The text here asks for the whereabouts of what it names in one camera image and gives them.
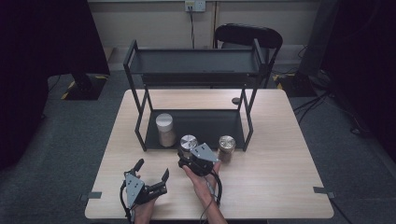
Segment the human hand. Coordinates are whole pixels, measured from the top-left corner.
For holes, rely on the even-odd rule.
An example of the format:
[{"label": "human hand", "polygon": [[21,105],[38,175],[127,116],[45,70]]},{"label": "human hand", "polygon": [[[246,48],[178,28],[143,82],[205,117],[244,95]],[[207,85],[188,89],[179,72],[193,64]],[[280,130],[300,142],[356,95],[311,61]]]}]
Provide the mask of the human hand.
[{"label": "human hand", "polygon": [[[213,170],[216,172],[216,174],[219,174],[220,166],[221,166],[220,161],[215,163]],[[213,200],[213,192],[211,192],[207,183],[209,183],[209,185],[214,191],[217,185],[215,177],[213,175],[206,175],[205,177],[198,176],[186,165],[183,165],[182,169],[184,170],[186,175],[190,178],[194,186],[195,194],[200,200],[202,206],[206,207]]]},{"label": "human hand", "polygon": [[154,204],[158,197],[143,204],[139,204],[134,209],[134,223],[135,224],[149,224],[152,213],[154,211]]}]

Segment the silver can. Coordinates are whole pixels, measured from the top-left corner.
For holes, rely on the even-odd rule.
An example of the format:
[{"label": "silver can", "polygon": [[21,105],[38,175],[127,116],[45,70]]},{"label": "silver can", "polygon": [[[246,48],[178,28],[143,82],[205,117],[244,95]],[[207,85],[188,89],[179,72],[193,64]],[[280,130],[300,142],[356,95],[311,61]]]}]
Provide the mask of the silver can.
[{"label": "silver can", "polygon": [[228,135],[219,139],[218,159],[223,163],[229,163],[235,151],[235,140]]}]

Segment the black chair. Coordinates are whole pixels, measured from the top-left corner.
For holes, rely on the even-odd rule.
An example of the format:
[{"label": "black chair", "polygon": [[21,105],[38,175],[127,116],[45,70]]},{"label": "black chair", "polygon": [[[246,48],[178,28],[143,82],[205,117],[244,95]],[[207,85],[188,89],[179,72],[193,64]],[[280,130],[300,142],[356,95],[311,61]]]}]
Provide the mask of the black chair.
[{"label": "black chair", "polygon": [[260,86],[266,88],[276,55],[283,44],[283,38],[277,31],[266,27],[245,24],[223,24],[215,31],[214,48],[219,48],[218,42],[220,41],[222,42],[222,49],[245,49],[252,46],[255,38],[259,41],[263,55],[265,55],[265,62],[268,65],[266,74],[264,74],[263,79],[260,81]]}]

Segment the gray carpet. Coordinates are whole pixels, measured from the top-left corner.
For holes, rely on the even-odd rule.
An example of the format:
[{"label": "gray carpet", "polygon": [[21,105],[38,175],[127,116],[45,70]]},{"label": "gray carpet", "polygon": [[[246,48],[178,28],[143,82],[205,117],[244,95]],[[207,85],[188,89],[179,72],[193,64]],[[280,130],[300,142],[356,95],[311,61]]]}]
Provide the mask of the gray carpet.
[{"label": "gray carpet", "polygon": [[[57,79],[51,77],[49,86]],[[85,218],[85,203],[79,196],[92,189],[122,96],[129,85],[123,71],[115,71],[99,100],[61,100],[72,80],[71,76],[61,76],[49,93],[44,111],[47,117],[22,159],[16,166],[0,172],[0,223],[94,223]],[[311,99],[290,98],[290,103],[295,108]],[[375,139],[351,133],[351,126],[350,116],[334,98],[327,98],[301,122],[323,184],[328,191],[336,193],[333,201],[347,218],[356,224],[395,223],[394,173],[387,168],[389,163],[381,159],[383,153]],[[269,220],[269,223],[347,223],[335,208],[334,213],[331,219]],[[126,223],[125,220],[105,222]]]}]

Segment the wall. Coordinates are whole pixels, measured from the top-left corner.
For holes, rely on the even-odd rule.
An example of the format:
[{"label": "wall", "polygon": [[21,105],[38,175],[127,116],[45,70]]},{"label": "wall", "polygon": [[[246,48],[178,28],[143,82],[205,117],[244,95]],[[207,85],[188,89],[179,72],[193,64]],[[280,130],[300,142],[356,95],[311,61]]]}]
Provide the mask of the wall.
[{"label": "wall", "polygon": [[[190,48],[191,18],[184,1],[89,1],[104,47]],[[196,48],[211,48],[214,26],[226,22],[273,28],[284,45],[305,45],[319,0],[206,1],[206,12],[193,13]]]}]

